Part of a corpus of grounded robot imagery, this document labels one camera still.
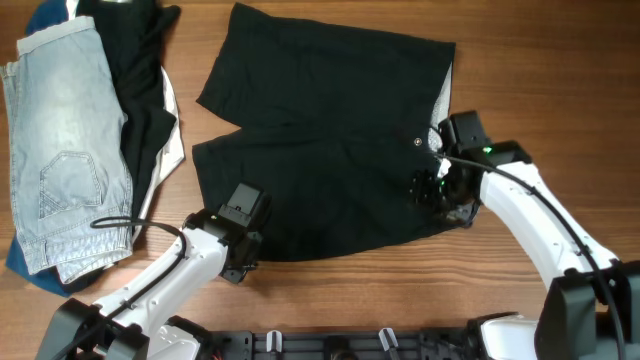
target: wooden table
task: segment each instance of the wooden table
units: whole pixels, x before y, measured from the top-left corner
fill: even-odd
[[[195,99],[226,35],[230,0],[176,0],[164,65],[187,160],[161,186],[156,221],[202,207],[191,146],[236,128]],[[14,61],[38,0],[0,5],[0,63]],[[640,259],[640,3],[563,1],[252,1],[286,17],[458,43],[452,111],[477,109],[496,141],[516,139],[560,201],[622,260]],[[0,261],[13,236],[9,145],[0,105]],[[136,276],[173,241],[157,230],[78,294],[92,302]],[[262,263],[240,286],[216,280],[179,311],[212,330],[399,330],[462,325],[501,311],[536,317],[545,288],[507,228],[486,210],[456,230],[325,261]],[[30,359],[65,299],[0,267],[0,358]]]

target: back pocket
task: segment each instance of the back pocket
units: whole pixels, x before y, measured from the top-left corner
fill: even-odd
[[[40,219],[98,205],[102,192],[90,154],[63,151],[40,171]]]

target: light blue denim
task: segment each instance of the light blue denim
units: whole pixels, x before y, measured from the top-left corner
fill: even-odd
[[[18,41],[0,67],[9,118],[11,207],[30,274],[56,266],[63,283],[131,255],[131,230],[92,229],[130,216],[120,152],[126,117],[93,19]]]

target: tabletop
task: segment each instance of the tabletop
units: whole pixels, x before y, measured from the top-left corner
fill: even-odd
[[[0,63],[38,0],[0,4]],[[187,153],[160,186],[151,218],[175,226],[202,208],[191,147],[237,129],[198,105],[227,33],[230,0],[174,0],[167,34]],[[476,109],[494,141],[517,140],[579,223],[623,261],[640,259],[640,3],[632,1],[253,0],[274,16],[457,43],[451,111]],[[0,104],[0,262],[14,233],[6,106]],[[76,294],[90,303],[140,273],[174,238],[148,230],[134,254]],[[416,330],[485,314],[537,317],[538,273],[500,220],[322,261],[260,263],[241,285],[217,279],[178,312],[211,330]],[[65,301],[0,267],[0,358],[31,359]]]

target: black cable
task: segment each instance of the black cable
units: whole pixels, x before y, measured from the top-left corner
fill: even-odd
[[[118,220],[120,220],[121,222],[100,224],[105,221],[118,221]],[[82,335],[73,339],[72,342],[70,342],[62,350],[58,351],[58,353],[56,353],[56,355],[53,356],[51,360],[62,359],[70,351],[75,350],[78,347],[78,345],[80,345],[83,341],[87,340],[91,335],[95,334],[98,330],[102,329],[106,324],[109,323],[109,321],[113,320],[113,318],[121,314],[126,309],[131,309],[131,305],[135,303],[136,300],[138,300],[147,291],[151,290],[154,286],[156,286],[160,281],[162,281],[162,279],[167,277],[167,275],[169,275],[171,271],[173,271],[173,269],[175,269],[176,266],[178,266],[180,261],[182,261],[182,259],[186,257],[187,238],[184,236],[182,231],[180,231],[179,229],[171,225],[156,223],[156,222],[142,220],[142,219],[130,218],[127,216],[109,216],[109,217],[104,217],[104,218],[95,220],[91,222],[89,226],[91,226],[91,228],[93,229],[106,229],[106,228],[114,228],[114,227],[133,227],[133,226],[155,226],[162,230],[165,230],[170,234],[178,236],[180,238],[180,241],[182,242],[182,248],[180,249],[180,253],[178,253],[178,256],[176,257],[176,259],[171,263],[171,265],[169,265],[169,267],[167,267],[162,272],[162,274],[158,275],[155,279],[153,279],[153,281],[151,281],[144,288],[142,288],[140,291],[135,293],[131,298],[129,298],[128,300],[125,300],[122,303],[122,305],[120,305],[118,308],[112,311],[109,315],[105,316],[101,321],[97,322],[95,325],[90,327]]]
[[[564,216],[562,216],[562,214],[558,211],[558,209],[556,209],[555,206],[553,206],[553,204],[549,202],[549,200],[547,200],[542,194],[540,194],[538,189],[527,184],[522,179],[506,171],[500,170],[493,166],[484,165],[475,161],[460,159],[460,158],[456,158],[448,155],[443,155],[438,153],[433,153],[433,155],[440,159],[447,159],[451,162],[456,162],[456,163],[467,165],[467,166],[473,166],[488,172],[495,172],[498,175],[504,176],[505,178],[522,186],[525,190],[527,190],[532,195],[537,197],[538,200],[540,200],[540,202],[542,202],[542,204],[544,204],[544,206],[546,206],[553,213],[553,215],[558,219],[558,221],[560,221],[560,224],[562,224],[562,226],[567,230],[571,238],[573,238],[576,245],[578,245],[578,249],[580,249],[580,253],[584,255],[584,257],[587,259],[587,262],[593,269],[593,274],[596,278],[596,282],[598,283],[598,285],[600,286],[600,289],[602,290],[602,293],[604,295],[605,301],[607,302],[607,305],[609,305],[609,314],[611,315],[611,321],[613,321],[613,325],[616,333],[618,359],[625,360],[627,358],[627,355],[626,355],[626,349],[625,349],[624,334],[622,332],[622,322],[620,320],[618,307],[616,306],[616,303],[613,299],[613,294],[611,293],[611,289],[607,285],[607,282],[605,281],[604,276],[602,275],[602,271],[598,267],[598,264],[593,259],[593,256],[591,256],[591,253],[589,252],[589,248],[587,248],[587,246],[584,245],[584,243],[582,242],[578,234],[576,234],[576,232],[573,230],[571,225],[569,225],[567,220],[564,218]]]

